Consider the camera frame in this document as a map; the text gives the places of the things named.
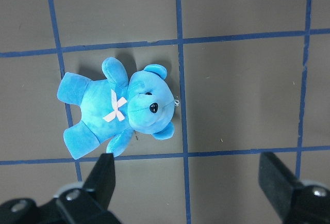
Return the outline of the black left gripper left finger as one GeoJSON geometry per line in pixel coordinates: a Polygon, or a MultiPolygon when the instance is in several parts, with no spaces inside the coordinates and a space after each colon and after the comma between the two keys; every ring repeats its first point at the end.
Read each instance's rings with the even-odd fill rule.
{"type": "Polygon", "coordinates": [[[121,223],[108,210],[116,185],[113,154],[104,153],[82,184],[66,185],[48,203],[31,198],[1,204],[1,223],[121,223]]]}

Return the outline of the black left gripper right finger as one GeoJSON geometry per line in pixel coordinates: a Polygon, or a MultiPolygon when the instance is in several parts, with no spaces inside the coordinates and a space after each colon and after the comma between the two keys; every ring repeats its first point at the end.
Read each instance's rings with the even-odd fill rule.
{"type": "Polygon", "coordinates": [[[329,223],[329,188],[301,181],[272,152],[260,155],[258,183],[282,223],[329,223]]]}

